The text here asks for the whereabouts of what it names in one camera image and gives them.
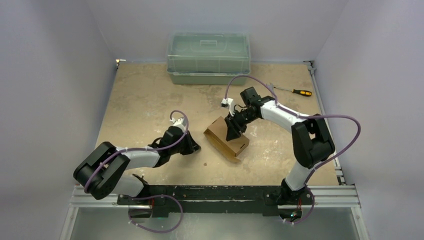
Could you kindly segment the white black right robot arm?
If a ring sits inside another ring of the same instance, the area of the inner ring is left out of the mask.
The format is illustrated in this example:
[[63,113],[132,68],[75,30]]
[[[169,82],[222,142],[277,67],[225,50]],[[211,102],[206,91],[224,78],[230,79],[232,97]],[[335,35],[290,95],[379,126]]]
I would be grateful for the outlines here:
[[285,130],[292,137],[296,163],[282,180],[278,202],[294,203],[306,189],[306,183],[313,169],[326,161],[335,152],[335,145],[329,129],[321,115],[306,115],[283,106],[277,96],[260,96],[254,87],[240,93],[244,106],[236,110],[232,98],[225,96],[221,106],[228,109],[224,121],[227,126],[226,141],[238,139],[247,125],[257,119],[270,121]]

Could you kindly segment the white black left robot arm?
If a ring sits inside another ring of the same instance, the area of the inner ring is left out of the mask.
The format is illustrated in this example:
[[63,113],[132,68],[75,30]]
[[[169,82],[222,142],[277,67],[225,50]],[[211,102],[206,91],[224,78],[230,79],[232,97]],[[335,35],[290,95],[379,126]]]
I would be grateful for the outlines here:
[[171,156],[191,155],[201,150],[189,131],[170,126],[163,136],[145,148],[121,148],[109,141],[102,142],[73,172],[73,178],[87,194],[101,200],[110,194],[127,195],[138,205],[149,199],[148,183],[142,176],[125,176],[136,168],[158,168]]

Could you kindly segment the brown cardboard box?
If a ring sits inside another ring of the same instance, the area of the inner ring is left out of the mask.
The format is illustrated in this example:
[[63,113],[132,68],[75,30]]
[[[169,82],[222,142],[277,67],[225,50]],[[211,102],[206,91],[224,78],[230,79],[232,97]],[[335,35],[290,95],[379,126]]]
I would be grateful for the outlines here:
[[227,141],[227,130],[225,119],[220,116],[206,128],[203,134],[229,162],[238,164],[241,162],[239,155],[249,146],[250,140],[242,134],[237,139]]

